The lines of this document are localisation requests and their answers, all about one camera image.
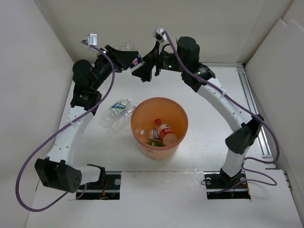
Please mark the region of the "pepsi label clear bottle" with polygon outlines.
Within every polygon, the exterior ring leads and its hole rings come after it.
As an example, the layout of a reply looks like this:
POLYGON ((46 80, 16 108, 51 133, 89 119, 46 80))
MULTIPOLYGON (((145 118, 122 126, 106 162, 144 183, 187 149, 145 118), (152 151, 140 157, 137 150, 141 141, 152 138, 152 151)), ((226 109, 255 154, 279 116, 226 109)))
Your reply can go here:
POLYGON ((130 70, 133 72, 137 70, 139 67, 142 67, 145 63, 142 56, 138 52, 138 48, 135 43, 132 41, 127 41, 123 43, 119 48, 120 51, 130 52, 131 56, 134 57, 133 61, 130 63, 130 70))

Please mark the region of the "lemon label clear bottle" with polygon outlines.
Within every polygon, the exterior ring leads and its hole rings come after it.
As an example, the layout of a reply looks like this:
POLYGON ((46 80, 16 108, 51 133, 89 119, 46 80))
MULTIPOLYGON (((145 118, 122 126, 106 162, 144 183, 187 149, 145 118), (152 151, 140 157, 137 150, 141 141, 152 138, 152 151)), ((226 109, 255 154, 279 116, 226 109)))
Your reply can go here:
POLYGON ((128 108, 131 106, 131 103, 132 100, 130 98, 118 100, 116 103, 114 103, 102 113, 101 124, 105 127, 114 124, 123 116, 123 114, 126 113, 128 108))

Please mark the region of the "red label clear bottle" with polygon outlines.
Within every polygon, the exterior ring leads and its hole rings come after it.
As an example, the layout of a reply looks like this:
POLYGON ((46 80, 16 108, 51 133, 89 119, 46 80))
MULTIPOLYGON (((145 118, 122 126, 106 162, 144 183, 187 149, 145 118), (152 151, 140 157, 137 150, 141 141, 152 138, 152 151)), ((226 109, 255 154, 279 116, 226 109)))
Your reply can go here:
POLYGON ((156 119, 155 124, 156 131, 165 146, 170 146, 178 141, 176 134, 167 124, 164 124, 160 119, 156 119))

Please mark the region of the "green plastic bottle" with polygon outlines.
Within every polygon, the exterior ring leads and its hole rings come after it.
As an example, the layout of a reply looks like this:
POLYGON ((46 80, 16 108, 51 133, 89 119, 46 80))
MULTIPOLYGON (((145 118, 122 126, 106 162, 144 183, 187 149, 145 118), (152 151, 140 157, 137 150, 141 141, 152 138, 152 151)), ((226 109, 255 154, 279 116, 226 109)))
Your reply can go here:
POLYGON ((163 147, 164 144, 162 142, 154 142, 154 141, 148 141, 148 142, 145 142, 146 144, 148 145, 151 145, 151 146, 155 146, 155 147, 163 147))

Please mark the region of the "clear bottle blue cap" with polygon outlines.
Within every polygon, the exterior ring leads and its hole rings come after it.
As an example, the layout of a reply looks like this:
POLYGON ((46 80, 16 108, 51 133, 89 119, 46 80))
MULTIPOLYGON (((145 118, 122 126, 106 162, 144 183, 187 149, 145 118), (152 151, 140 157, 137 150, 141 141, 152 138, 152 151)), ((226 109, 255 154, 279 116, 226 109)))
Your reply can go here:
POLYGON ((132 114, 136 106, 131 105, 126 111, 122 112, 119 118, 113 121, 107 128, 106 131, 110 135, 117 135, 120 133, 127 125, 130 124, 132 114))

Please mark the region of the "blue white label clear bottle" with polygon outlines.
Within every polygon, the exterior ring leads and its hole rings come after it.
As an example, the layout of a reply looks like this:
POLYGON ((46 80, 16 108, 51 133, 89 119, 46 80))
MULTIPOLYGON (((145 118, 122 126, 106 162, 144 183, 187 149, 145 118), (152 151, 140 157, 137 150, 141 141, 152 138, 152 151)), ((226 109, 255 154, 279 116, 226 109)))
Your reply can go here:
POLYGON ((151 130, 140 130, 140 136, 148 142, 160 143, 162 144, 162 139, 155 129, 151 130))

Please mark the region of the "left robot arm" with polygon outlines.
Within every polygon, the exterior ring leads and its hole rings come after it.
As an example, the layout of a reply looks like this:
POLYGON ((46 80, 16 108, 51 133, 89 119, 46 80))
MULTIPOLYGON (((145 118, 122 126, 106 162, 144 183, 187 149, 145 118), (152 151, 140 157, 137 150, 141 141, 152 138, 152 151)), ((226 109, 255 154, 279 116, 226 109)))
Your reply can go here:
POLYGON ((100 52, 93 65, 85 59, 73 65, 75 85, 66 127, 58 134, 54 146, 46 157, 35 162, 35 170, 45 187, 74 193, 88 183, 95 188, 105 185, 103 167, 88 164, 76 168, 74 157, 86 127, 105 98, 98 88, 111 73, 127 70, 138 55, 138 51, 118 50, 107 45, 100 52))

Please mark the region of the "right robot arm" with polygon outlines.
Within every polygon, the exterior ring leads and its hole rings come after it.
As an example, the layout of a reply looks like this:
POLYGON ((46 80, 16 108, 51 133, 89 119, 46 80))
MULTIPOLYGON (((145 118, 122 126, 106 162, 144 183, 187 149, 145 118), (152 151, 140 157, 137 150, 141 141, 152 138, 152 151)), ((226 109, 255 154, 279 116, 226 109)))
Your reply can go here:
POLYGON ((219 181, 223 186, 231 187, 240 177, 242 161, 258 137, 262 124, 224 96, 224 90, 215 74, 199 62, 200 47, 195 39, 180 37, 177 40, 177 53, 194 77, 182 69, 173 53, 164 50, 166 46, 166 43, 157 41, 147 55, 138 55, 130 65, 132 75, 143 82, 150 82, 153 68, 156 69, 156 76, 162 69, 180 72, 184 83, 204 97, 221 114, 233 133, 225 139, 228 153, 220 169, 219 181))

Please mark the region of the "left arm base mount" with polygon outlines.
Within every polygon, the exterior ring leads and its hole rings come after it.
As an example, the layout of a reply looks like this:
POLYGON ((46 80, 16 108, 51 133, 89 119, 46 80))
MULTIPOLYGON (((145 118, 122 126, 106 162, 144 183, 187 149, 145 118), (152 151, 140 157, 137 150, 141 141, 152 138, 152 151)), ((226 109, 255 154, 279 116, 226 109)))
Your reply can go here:
POLYGON ((119 200, 121 186, 121 172, 105 171, 101 182, 88 183, 76 192, 76 200, 119 200))

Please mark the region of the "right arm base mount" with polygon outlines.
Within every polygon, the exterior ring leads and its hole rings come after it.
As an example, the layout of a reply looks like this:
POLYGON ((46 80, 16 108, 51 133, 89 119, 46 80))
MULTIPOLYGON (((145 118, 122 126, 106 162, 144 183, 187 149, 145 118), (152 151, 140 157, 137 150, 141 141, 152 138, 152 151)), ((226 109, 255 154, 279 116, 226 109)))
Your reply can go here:
POLYGON ((204 178, 201 185, 206 187, 206 195, 208 200, 250 200, 250 191, 246 183, 241 181, 246 178, 245 172, 242 171, 235 180, 227 183, 222 179, 219 171, 204 172, 204 178))

